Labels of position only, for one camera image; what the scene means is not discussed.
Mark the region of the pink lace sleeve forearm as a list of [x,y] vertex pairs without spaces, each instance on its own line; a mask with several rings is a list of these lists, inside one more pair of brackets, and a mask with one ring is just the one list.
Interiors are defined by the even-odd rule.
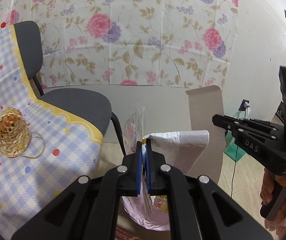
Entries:
[[283,216],[280,212],[272,221],[265,219],[264,225],[267,230],[274,231],[279,239],[286,235],[286,216]]

